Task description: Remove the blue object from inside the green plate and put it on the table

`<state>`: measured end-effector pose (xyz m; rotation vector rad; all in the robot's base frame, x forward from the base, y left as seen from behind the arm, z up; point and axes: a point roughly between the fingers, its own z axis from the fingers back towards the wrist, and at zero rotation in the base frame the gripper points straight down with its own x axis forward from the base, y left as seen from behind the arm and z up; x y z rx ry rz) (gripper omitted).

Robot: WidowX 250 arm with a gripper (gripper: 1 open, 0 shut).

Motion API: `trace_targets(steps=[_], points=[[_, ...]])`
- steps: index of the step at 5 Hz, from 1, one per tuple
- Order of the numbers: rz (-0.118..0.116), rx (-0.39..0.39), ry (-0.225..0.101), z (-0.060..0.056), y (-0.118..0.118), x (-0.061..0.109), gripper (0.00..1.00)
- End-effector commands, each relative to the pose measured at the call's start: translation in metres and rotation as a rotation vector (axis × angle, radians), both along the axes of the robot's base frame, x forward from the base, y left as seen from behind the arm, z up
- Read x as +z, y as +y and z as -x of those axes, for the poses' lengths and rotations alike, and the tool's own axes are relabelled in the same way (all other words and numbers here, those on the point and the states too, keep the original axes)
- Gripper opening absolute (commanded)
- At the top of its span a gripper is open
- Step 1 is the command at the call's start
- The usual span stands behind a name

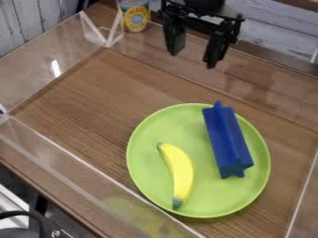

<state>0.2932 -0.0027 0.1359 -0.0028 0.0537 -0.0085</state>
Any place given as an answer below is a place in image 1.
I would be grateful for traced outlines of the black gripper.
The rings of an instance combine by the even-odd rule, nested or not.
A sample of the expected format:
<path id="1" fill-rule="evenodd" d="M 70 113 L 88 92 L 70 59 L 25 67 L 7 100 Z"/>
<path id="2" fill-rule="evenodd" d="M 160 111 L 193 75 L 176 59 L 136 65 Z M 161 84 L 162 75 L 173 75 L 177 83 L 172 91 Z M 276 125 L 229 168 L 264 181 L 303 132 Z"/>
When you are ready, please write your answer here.
<path id="1" fill-rule="evenodd" d="M 243 14 L 225 4 L 225 0 L 161 0 L 160 17 L 171 56 L 185 47 L 185 27 L 201 33 L 215 31 L 203 53 L 205 68 L 215 68 L 229 43 L 239 40 L 240 25 L 245 20 Z"/>

